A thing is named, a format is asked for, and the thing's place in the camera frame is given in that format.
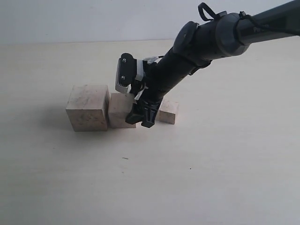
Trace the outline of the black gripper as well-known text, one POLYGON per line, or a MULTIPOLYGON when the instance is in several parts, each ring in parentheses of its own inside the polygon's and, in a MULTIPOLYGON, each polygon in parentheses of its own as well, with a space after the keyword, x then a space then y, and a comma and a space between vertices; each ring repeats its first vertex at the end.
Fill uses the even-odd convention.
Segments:
POLYGON ((210 65, 210 60, 200 60, 196 64, 186 57, 175 53, 171 48, 162 59, 150 66, 146 72, 145 86, 139 100, 141 104, 133 104, 125 118, 128 124, 141 123, 141 126, 151 128, 155 125, 161 99, 186 76, 210 65))

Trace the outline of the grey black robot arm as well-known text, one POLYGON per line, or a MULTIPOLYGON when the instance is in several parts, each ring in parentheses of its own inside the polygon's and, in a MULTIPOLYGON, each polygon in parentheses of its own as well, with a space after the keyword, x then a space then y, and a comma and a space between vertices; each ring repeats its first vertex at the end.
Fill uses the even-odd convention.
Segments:
POLYGON ((143 60, 129 53, 120 56, 115 88, 135 97, 126 123, 152 127, 164 96, 212 61, 242 55, 253 43, 300 34, 297 0, 257 15, 214 13, 206 3, 199 4, 198 12, 204 24, 187 22, 165 55, 143 60))

